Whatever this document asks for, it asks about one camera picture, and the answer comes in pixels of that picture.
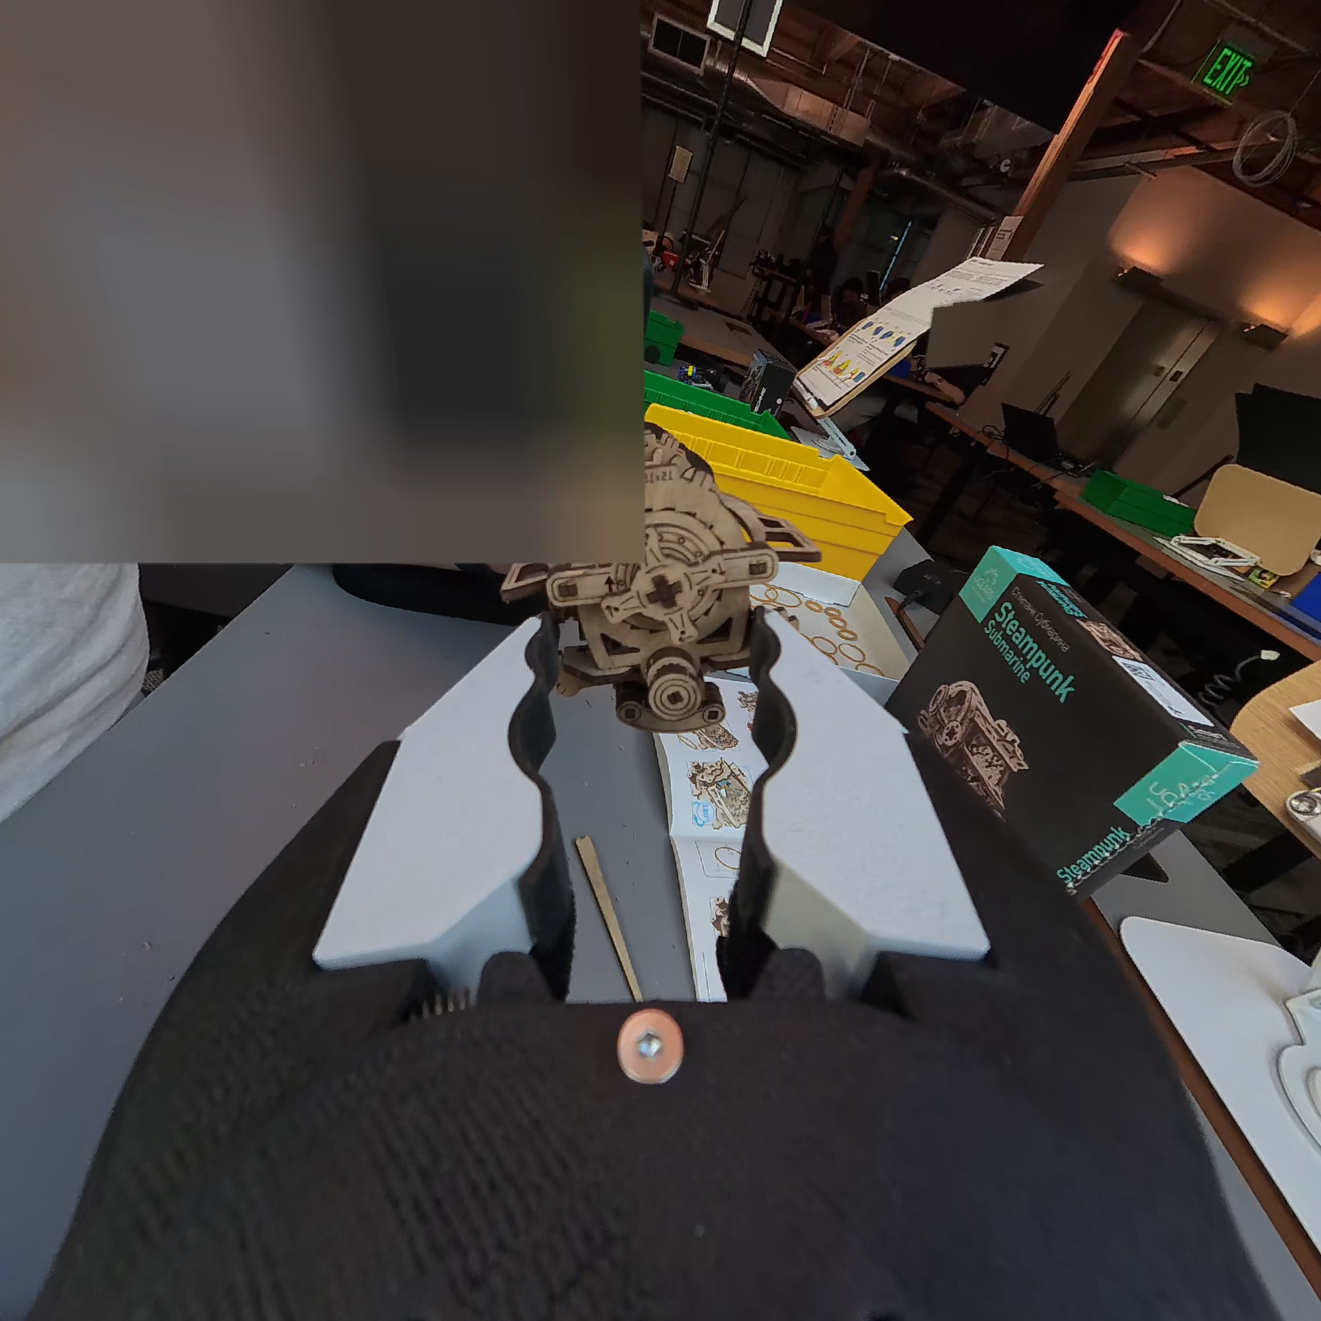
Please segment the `white cardboard tray box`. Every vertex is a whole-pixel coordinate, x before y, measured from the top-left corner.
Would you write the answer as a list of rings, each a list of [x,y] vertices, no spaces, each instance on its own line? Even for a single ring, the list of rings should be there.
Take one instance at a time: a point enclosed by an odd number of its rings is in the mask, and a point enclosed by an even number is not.
[[[837,669],[900,680],[909,667],[898,636],[861,583],[807,564],[780,564],[771,583],[751,584],[751,605],[784,614]]]

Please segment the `grey desk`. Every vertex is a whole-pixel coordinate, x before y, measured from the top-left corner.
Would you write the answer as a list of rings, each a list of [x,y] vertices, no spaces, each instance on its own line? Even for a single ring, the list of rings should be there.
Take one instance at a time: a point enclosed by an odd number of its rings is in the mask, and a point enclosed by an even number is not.
[[[254,596],[254,587],[272,584]],[[325,567],[257,570],[248,608],[1,824],[1,1316],[23,1320],[163,1005],[236,898],[499,625],[361,603]],[[611,697],[560,702],[543,773],[590,836],[642,990],[691,1001],[653,743]],[[1273,944],[1185,836],[1167,881],[1098,890],[1146,915]]]

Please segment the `small black box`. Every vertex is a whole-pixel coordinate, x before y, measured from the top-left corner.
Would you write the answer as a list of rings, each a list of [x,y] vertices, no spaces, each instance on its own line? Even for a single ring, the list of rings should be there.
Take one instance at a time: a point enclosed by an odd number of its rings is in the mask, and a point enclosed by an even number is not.
[[[780,415],[797,378],[793,364],[756,349],[746,368],[739,400],[756,415]]]

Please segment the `thin wooden wedge stick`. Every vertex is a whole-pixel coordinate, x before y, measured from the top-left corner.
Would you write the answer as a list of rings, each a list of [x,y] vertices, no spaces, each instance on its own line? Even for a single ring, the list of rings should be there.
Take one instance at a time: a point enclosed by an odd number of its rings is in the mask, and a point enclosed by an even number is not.
[[[600,857],[596,855],[596,845],[588,836],[577,836],[573,840],[573,848],[577,851],[577,859],[582,863],[588,886],[593,892],[593,900],[596,902],[596,907],[600,911],[606,936],[611,941],[611,949],[614,951],[614,959],[620,964],[621,975],[625,979],[625,985],[630,990],[630,997],[633,1003],[643,1001],[643,992],[640,987],[640,979],[633,970],[633,962],[630,956],[630,949],[625,944],[621,927],[620,927],[620,915],[614,911],[614,904],[611,900],[611,894],[606,890],[606,879],[603,875],[600,866]]]

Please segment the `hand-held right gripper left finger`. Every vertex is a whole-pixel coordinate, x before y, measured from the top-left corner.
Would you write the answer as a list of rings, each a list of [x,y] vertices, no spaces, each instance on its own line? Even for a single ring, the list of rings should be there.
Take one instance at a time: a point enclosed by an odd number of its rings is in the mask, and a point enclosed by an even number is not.
[[[558,678],[553,620],[526,620],[405,729],[312,951],[320,970],[416,959],[476,992],[513,951],[568,997],[573,885],[538,773]]]

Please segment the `black laptop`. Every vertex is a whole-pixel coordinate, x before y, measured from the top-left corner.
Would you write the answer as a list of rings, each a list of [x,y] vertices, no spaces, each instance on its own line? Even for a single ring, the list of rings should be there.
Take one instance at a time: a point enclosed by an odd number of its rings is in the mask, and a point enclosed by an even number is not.
[[[1041,412],[1001,403],[1001,441],[1017,455],[1053,471],[1084,476],[1092,469],[1088,462],[1062,449],[1056,422]]]

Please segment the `black model kit box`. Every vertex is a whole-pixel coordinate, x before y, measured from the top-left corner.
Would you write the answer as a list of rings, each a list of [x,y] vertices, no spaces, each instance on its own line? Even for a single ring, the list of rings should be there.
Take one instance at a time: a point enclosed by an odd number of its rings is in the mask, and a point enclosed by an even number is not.
[[[887,702],[1071,895],[1260,768],[1046,561],[990,548]]]

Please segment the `yellow plastic bin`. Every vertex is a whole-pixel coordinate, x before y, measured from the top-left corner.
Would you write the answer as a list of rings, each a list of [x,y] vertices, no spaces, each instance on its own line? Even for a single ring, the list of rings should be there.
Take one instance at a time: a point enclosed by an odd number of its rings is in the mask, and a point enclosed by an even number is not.
[[[658,403],[645,420],[702,455],[722,491],[789,520],[818,548],[817,570],[826,574],[860,583],[912,520],[844,456]]]

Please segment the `green exit sign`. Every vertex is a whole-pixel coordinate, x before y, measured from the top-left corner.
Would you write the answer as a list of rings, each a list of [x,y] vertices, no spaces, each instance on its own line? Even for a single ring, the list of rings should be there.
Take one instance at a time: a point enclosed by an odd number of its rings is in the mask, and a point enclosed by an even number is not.
[[[1224,103],[1232,103],[1252,80],[1261,56],[1241,41],[1223,40],[1202,59],[1192,85]]]

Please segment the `group of rubber bands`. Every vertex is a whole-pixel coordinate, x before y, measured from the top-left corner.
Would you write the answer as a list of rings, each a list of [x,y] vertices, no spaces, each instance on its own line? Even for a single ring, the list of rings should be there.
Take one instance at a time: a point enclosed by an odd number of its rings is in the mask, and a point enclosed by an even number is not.
[[[867,593],[847,605],[837,605],[793,587],[753,584],[748,596],[756,608],[784,614],[837,669],[889,676],[892,636]]]

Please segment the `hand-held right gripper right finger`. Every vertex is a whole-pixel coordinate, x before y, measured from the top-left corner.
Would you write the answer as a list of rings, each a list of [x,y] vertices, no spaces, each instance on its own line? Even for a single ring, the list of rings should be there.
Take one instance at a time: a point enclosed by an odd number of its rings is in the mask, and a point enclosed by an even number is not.
[[[903,727],[769,609],[751,617],[751,678],[765,772],[719,938],[726,997],[748,998],[775,949],[813,955],[828,1001],[861,998],[885,955],[983,962],[990,938]]]

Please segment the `round wooden table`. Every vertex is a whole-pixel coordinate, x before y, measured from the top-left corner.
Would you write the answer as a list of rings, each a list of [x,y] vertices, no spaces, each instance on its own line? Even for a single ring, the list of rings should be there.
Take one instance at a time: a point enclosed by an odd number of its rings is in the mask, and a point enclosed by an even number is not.
[[[1305,772],[1319,765],[1319,739],[1291,715],[1317,699],[1319,662],[1311,662],[1255,693],[1231,723],[1232,737],[1256,759],[1244,790],[1314,859],[1319,840],[1289,817],[1286,803],[1305,790]]]

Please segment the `shallow green tray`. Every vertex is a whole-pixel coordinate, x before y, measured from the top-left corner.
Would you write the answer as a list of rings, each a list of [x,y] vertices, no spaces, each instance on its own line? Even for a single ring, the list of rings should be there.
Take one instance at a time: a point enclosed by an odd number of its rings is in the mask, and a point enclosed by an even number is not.
[[[1163,537],[1193,536],[1193,506],[1116,471],[1095,471],[1084,484],[1081,500],[1113,520],[1127,520],[1147,534]]]

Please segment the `wooden mechanical gear model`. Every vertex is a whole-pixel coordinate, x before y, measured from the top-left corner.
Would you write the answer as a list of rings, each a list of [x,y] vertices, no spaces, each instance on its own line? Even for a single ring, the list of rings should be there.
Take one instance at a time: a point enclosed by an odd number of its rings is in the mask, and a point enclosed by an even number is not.
[[[563,691],[614,689],[614,715],[648,733],[725,720],[714,670],[748,662],[751,588],[781,564],[817,564],[792,523],[725,493],[707,462],[643,423],[643,552],[638,564],[513,564],[506,603],[543,596],[584,644],[561,652]]]

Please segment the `open instruction booklet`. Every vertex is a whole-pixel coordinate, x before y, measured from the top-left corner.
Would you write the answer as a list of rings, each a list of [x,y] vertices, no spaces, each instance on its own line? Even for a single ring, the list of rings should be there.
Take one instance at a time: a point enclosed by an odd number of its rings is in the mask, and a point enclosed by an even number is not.
[[[739,872],[755,780],[765,757],[751,739],[756,688],[745,673],[718,678],[725,716],[691,733],[658,733],[655,749],[685,915],[691,982],[702,1003],[722,1003],[718,938]]]

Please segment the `white flat board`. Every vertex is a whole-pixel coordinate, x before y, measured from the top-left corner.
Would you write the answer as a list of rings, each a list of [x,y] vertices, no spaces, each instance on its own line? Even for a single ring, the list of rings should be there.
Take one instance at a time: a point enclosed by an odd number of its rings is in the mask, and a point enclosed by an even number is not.
[[[1319,965],[1140,915],[1121,921],[1119,941],[1319,1242]]]

